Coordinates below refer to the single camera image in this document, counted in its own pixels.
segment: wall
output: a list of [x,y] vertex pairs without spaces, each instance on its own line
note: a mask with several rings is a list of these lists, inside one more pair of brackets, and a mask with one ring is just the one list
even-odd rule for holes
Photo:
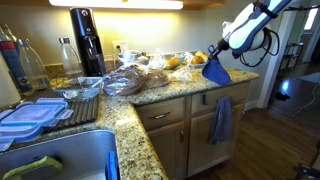
[[[152,53],[204,50],[221,38],[223,21],[233,21],[252,0],[229,0],[228,4],[204,11],[150,11],[93,9],[103,52],[113,52],[113,40],[128,40],[130,49]],[[61,63],[59,37],[75,40],[68,8],[0,6],[0,21],[6,22],[20,38],[29,38],[44,64]],[[281,17],[272,21],[277,31]],[[246,53],[250,63],[257,62],[264,51]],[[251,83],[249,108],[259,99],[270,56],[256,68],[248,68],[235,60],[230,50],[219,55],[223,65],[260,74]]]

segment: stainless steel sink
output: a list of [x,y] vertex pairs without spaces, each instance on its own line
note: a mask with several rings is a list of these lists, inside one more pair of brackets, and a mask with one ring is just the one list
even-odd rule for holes
[[59,170],[29,170],[22,173],[22,179],[106,179],[106,169],[111,168],[108,167],[109,152],[116,152],[111,131],[81,132],[0,154],[0,177],[12,169],[25,168],[25,165],[49,156],[61,163]]

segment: granite countertop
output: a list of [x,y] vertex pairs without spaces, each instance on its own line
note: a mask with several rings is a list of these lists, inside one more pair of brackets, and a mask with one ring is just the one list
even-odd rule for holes
[[[229,85],[259,77],[252,72],[228,67],[225,69],[231,78]],[[222,87],[205,79],[200,69],[193,69],[191,72],[193,78],[190,82],[181,82],[172,78],[166,86],[141,90],[130,96],[110,97],[101,92],[96,122],[47,133],[42,135],[39,141],[91,129],[111,128],[115,133],[121,179],[168,179],[137,115],[135,106]]]

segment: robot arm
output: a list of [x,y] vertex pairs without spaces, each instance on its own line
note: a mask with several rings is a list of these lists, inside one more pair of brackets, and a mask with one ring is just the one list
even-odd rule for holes
[[244,52],[261,47],[265,41],[262,29],[290,2],[291,0],[265,0],[263,3],[257,1],[249,4],[233,23],[223,24],[222,39],[210,54],[211,58],[229,48],[235,57],[239,57]]

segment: wooden floor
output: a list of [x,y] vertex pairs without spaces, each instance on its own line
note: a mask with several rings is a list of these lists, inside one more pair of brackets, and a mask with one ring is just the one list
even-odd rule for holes
[[290,116],[291,111],[295,112],[304,103],[293,97],[298,93],[302,96],[310,93],[310,88],[291,93],[287,104],[274,100],[269,108],[247,111],[240,121],[233,157],[188,180],[297,179],[295,167],[298,163],[310,166],[314,162],[318,152],[316,144],[320,140],[320,126],[313,125],[320,122],[315,118],[320,111],[303,111],[303,119]]

